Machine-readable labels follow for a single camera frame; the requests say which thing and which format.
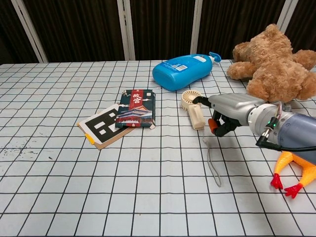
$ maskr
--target brown teddy bear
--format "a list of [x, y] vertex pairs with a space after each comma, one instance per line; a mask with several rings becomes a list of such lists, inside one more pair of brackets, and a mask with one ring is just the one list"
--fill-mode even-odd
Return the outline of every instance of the brown teddy bear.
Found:
[[252, 78], [247, 93], [268, 102], [307, 100], [316, 96], [316, 52], [299, 50], [292, 54], [290, 40], [275, 24], [235, 46], [234, 60], [227, 74], [231, 79]]

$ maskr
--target fan handle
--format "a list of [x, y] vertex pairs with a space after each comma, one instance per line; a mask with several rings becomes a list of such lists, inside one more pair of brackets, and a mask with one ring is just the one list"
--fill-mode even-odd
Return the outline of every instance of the fan handle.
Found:
[[190, 105], [188, 112], [193, 129], [202, 130], [205, 127], [205, 119], [199, 105]]

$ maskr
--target table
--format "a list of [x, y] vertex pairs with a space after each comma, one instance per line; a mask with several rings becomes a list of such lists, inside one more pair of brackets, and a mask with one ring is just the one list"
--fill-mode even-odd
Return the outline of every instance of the table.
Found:
[[[270, 186], [279, 152], [256, 147], [249, 128], [223, 138], [207, 127], [193, 130], [180, 105], [189, 88], [159, 87], [151, 74], [159, 62], [0, 66], [1, 236], [316, 235], [316, 182], [292, 200]], [[206, 96], [245, 92], [246, 82], [226, 77], [230, 64], [215, 64], [190, 89]], [[156, 93], [156, 128], [135, 129], [97, 150], [77, 122], [131, 88]], [[316, 98], [291, 104], [316, 116]], [[202, 111], [208, 119], [211, 110]], [[300, 175], [296, 164], [287, 166], [283, 185]]]

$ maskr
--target bottle label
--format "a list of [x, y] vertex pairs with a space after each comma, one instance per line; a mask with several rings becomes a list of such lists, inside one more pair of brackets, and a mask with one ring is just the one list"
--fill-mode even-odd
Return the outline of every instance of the bottle label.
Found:
[[202, 57], [199, 56], [198, 58], [196, 57], [186, 58], [185, 60], [181, 58], [175, 58], [175, 59], [168, 60], [166, 62], [162, 62], [161, 65], [165, 68], [171, 69], [172, 71], [176, 73], [179, 73], [201, 62], [203, 62], [203, 60], [202, 60]]

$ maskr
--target red chicken feet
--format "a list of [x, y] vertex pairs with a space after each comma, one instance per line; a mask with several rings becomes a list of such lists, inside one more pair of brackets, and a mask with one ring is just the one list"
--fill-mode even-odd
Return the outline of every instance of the red chicken feet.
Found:
[[283, 189], [279, 174], [274, 175], [273, 180], [271, 181], [271, 185], [276, 189]]
[[302, 187], [303, 187], [302, 184], [297, 184], [297, 185], [294, 185], [292, 187], [286, 188], [286, 189], [284, 189], [284, 191], [286, 191], [285, 195], [292, 196], [292, 198], [295, 198]]

